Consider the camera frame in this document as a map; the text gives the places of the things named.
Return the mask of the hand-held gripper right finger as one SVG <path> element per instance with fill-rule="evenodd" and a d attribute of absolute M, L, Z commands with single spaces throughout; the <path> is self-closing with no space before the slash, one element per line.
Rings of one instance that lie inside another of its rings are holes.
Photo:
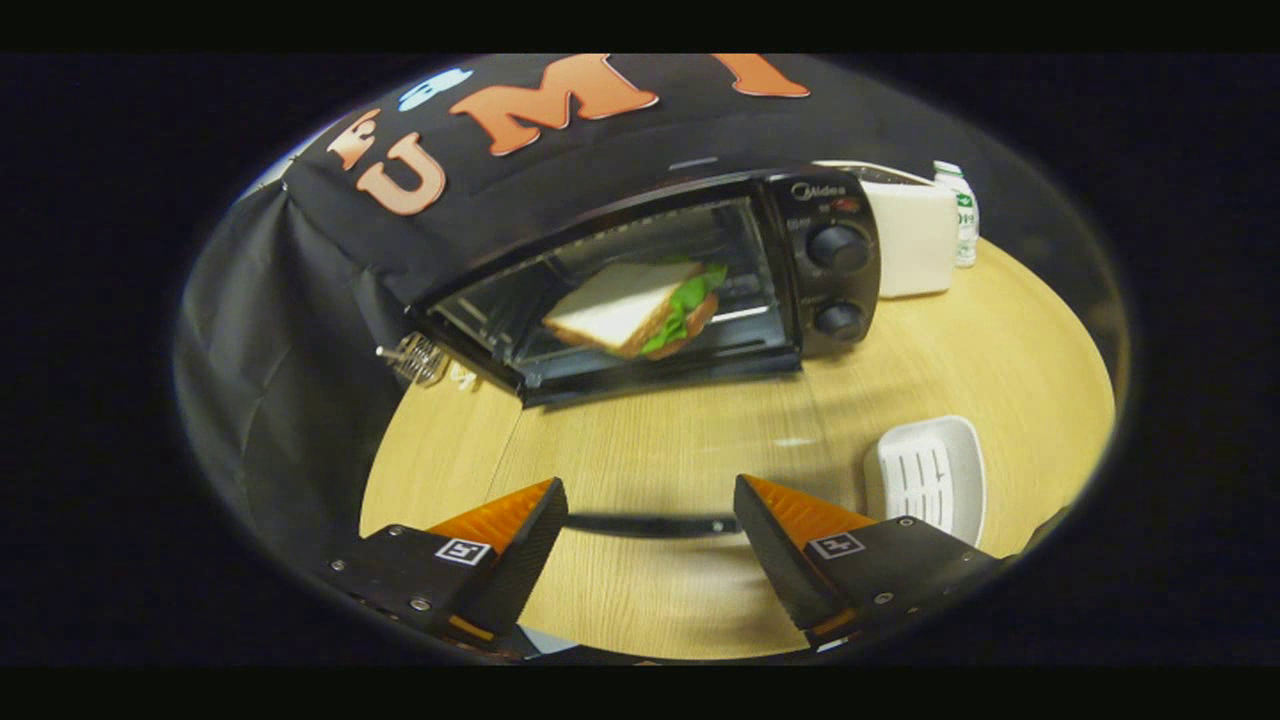
<path fill-rule="evenodd" d="M 1004 570 L 1004 560 L 922 519 L 876 520 L 749 474 L 735 479 L 733 511 L 813 650 L 902 635 Z"/>

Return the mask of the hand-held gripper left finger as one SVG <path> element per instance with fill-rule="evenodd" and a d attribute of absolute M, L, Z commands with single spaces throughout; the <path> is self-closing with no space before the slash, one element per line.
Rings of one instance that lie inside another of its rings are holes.
<path fill-rule="evenodd" d="M 428 529 L 387 525 L 339 551 L 323 579 L 433 639 L 504 655 L 567 518 L 552 477 Z"/>

